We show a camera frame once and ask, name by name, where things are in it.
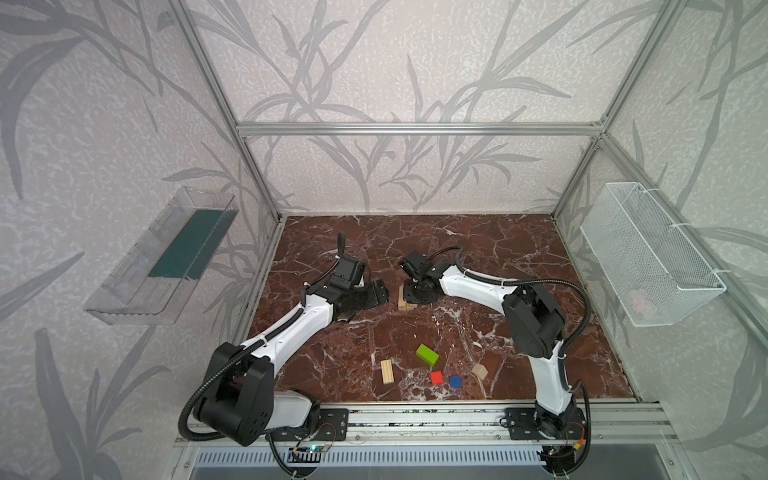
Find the plain wood block two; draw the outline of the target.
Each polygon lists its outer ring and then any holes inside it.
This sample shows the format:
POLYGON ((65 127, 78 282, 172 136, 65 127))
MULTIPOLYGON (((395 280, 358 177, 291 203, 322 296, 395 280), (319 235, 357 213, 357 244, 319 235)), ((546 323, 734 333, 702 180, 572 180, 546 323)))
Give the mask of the plain wood block two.
POLYGON ((398 289, 398 310, 407 311, 409 309, 408 303, 404 298, 404 286, 400 285, 398 289))

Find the green block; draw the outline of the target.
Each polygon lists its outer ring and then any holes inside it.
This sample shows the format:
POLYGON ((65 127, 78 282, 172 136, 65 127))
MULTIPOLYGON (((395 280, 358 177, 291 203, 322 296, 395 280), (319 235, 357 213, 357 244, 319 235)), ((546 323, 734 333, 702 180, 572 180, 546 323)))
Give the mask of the green block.
POLYGON ((439 354, 425 344, 420 344, 416 350, 417 357, 430 367, 434 367, 439 361, 439 354))

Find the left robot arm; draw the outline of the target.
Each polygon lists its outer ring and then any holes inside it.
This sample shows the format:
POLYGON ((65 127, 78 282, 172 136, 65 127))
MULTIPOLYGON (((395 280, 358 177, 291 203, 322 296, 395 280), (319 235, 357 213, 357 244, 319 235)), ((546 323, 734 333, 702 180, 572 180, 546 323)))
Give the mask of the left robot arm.
POLYGON ((229 438, 249 446, 279 431, 313 435, 320 403, 297 391, 276 390, 276 376, 315 334, 341 319, 389 301, 382 280, 366 282, 366 264, 339 254, 317 280, 302 287, 298 303, 262 333, 225 342, 212 354, 204 379, 182 407, 179 435, 204 442, 229 438))

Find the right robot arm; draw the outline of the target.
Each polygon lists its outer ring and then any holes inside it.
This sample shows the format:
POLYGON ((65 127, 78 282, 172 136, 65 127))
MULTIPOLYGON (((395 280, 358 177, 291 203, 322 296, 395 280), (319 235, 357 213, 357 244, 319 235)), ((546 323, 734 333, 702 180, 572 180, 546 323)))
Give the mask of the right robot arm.
POLYGON ((575 420, 577 408, 565 358, 592 318, 591 302, 581 286, 562 279, 500 278, 468 269, 460 260, 435 263, 417 251, 406 255, 400 267, 408 276, 403 291, 408 303, 433 304, 449 296, 504 315, 513 344, 529 358, 539 427, 562 428, 575 420), (547 290, 549 285, 570 288, 583 299, 583 318, 571 334, 566 333, 566 314, 547 290))

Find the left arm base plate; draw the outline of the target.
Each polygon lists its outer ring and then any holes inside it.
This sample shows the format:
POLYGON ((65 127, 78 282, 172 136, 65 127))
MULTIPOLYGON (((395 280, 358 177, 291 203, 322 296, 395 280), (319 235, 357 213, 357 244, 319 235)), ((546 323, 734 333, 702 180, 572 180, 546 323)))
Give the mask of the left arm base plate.
POLYGON ((314 442, 339 442, 347 437, 350 411, 345 408, 325 408, 312 411, 309 419, 300 427, 283 427, 274 430, 275 442, 297 442, 309 438, 314 442))

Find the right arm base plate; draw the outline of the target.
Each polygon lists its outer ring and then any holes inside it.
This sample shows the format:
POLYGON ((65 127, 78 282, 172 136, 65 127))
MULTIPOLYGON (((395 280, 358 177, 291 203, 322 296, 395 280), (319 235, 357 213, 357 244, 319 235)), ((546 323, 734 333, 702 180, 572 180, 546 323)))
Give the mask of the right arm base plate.
POLYGON ((570 418, 564 420, 560 426, 548 427, 547 431, 541 430, 544 421, 538 420, 534 407, 506 408, 500 424, 508 430, 511 440, 540 442, 577 441, 589 426, 581 408, 576 408, 570 418))

